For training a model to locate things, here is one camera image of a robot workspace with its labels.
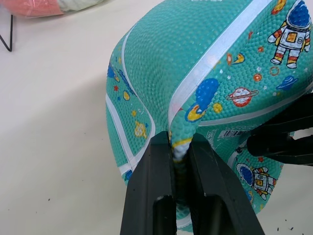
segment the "star graphic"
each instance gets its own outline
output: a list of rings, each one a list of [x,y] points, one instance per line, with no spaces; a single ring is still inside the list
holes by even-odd
[[[249,37],[248,37],[248,39],[251,39],[252,38],[252,34],[253,34],[253,32],[251,31],[251,32],[249,32]]]
[[[264,47],[259,47],[258,52],[264,52]]]

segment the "white table surface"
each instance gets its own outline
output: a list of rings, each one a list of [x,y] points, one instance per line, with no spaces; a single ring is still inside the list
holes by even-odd
[[[106,128],[106,72],[115,44],[159,2],[16,19],[14,52],[0,45],[0,235],[119,234],[126,187]],[[0,9],[6,39],[8,27]],[[284,167],[258,215],[266,235],[312,234],[312,179],[311,167]]]

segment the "astronaut graphic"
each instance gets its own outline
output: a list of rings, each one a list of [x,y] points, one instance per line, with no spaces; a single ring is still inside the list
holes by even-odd
[[[312,21],[304,1],[296,0],[286,16],[286,21],[280,29],[268,38],[269,43],[275,43],[277,46],[271,62],[280,65],[288,51],[287,67],[290,69],[297,68],[300,53],[310,50],[311,29]]]
[[[266,195],[271,195],[273,188],[276,185],[276,179],[270,177],[267,167],[260,167],[257,169],[250,168],[246,164],[239,163],[236,166],[238,173],[246,183],[251,186],[263,200],[266,200]]]

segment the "planet graphic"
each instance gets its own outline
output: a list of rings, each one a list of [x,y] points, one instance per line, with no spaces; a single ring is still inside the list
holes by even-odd
[[[259,47],[258,52],[260,52],[260,53],[264,52],[264,47]]]
[[[223,107],[220,103],[213,104],[213,110],[215,113],[220,114],[223,110]]]
[[[144,137],[145,139],[147,138],[147,133],[146,133],[146,126],[143,123],[140,123],[138,121],[135,121],[136,128],[135,128],[135,136],[136,137]]]
[[[239,53],[234,61],[234,65],[241,64],[245,61],[245,56],[242,53]]]
[[[276,89],[278,90],[283,90],[283,91],[288,91],[292,88],[292,86],[294,85],[294,83],[296,83],[299,79],[298,78],[294,78],[294,76],[287,76],[282,84],[280,84],[279,86],[276,87]]]
[[[259,94],[258,90],[249,91],[247,88],[239,87],[232,94],[226,96],[226,99],[232,100],[234,105],[236,105],[239,108],[242,108],[248,105],[251,102],[252,97],[258,94]]]
[[[126,101],[129,101],[129,100],[131,99],[131,97],[129,96],[128,91],[124,91],[124,92],[123,92],[123,98],[124,98],[124,100],[126,100]]]
[[[262,80],[262,75],[259,74],[259,73],[256,73],[254,76],[253,76],[253,80],[256,81],[256,82],[259,82]]]

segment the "white seam line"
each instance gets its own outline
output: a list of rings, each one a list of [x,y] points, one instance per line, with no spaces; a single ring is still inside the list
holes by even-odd
[[[141,150],[135,155],[135,164],[134,166],[137,165],[137,163],[140,161],[140,159],[142,158],[144,152],[146,151],[148,145],[149,145],[149,142],[150,142],[150,139],[155,136],[156,134],[156,125],[155,125],[155,121],[153,120],[152,116],[150,115],[148,109],[146,108],[146,106],[143,104],[143,102],[141,101],[141,99],[139,98],[139,96],[137,95],[135,89],[133,88],[130,80],[129,80],[129,77],[128,77],[128,74],[127,74],[127,70],[126,70],[126,65],[125,65],[125,47],[126,47],[126,42],[128,40],[128,37],[130,35],[130,33],[132,32],[132,30],[135,28],[135,26],[128,32],[128,34],[126,35],[125,37],[125,40],[123,42],[123,46],[122,46],[122,66],[123,66],[123,71],[124,71],[124,75],[125,75],[125,78],[129,84],[129,86],[131,87],[131,89],[133,90],[133,92],[135,93],[135,95],[137,96],[138,100],[140,101],[140,103],[142,104],[142,106],[144,107],[144,109],[146,110],[148,116],[149,116],[149,119],[150,119],[150,122],[151,122],[151,130],[150,130],[150,134],[144,144],[144,146],[141,148]]]
[[[239,145],[240,148],[244,147],[246,145],[246,140]],[[234,162],[235,162],[235,159],[237,158],[237,156],[239,155],[239,153],[237,153],[237,151],[235,150],[232,155],[230,156],[230,158],[228,159],[227,161],[227,165],[232,169],[233,168],[233,165],[234,165]]]
[[[134,155],[133,155],[132,150],[128,144],[121,119],[119,118],[117,110],[115,109],[115,107],[114,107],[111,99],[109,98],[108,94],[106,94],[106,104],[107,104],[107,107],[108,107],[109,112],[111,114],[116,132],[118,134],[118,138],[120,140],[120,143],[121,143],[122,148],[124,150],[124,153],[126,155],[127,161],[130,164],[132,170],[134,170],[133,165],[132,165]]]
[[[171,98],[168,110],[169,128],[171,127],[176,113],[194,93],[198,85],[212,71],[214,66],[232,47],[234,42],[237,41],[249,25],[272,1],[273,0],[253,0],[194,65]]]
[[[119,171],[121,172],[121,175],[125,174],[127,171],[131,170],[132,168],[128,163],[121,165],[119,168]]]
[[[238,122],[238,121],[246,121],[249,119],[257,118],[262,115],[268,114],[272,111],[275,111],[276,109],[279,109],[291,102],[294,102],[301,96],[303,96],[306,92],[308,92],[311,88],[313,87],[313,82],[302,92],[298,94],[294,94],[293,96],[290,96],[287,99],[284,99],[276,104],[273,104],[272,106],[269,106],[267,108],[261,109],[259,111],[249,113],[249,114],[241,114],[237,116],[232,116],[232,117],[227,117],[227,118],[222,118],[218,120],[209,120],[209,121],[202,121],[199,126],[212,126],[212,125],[221,125],[221,124],[227,124],[231,122]]]
[[[176,220],[176,226],[178,229],[185,228],[191,223],[192,221],[190,213],[185,218]]]

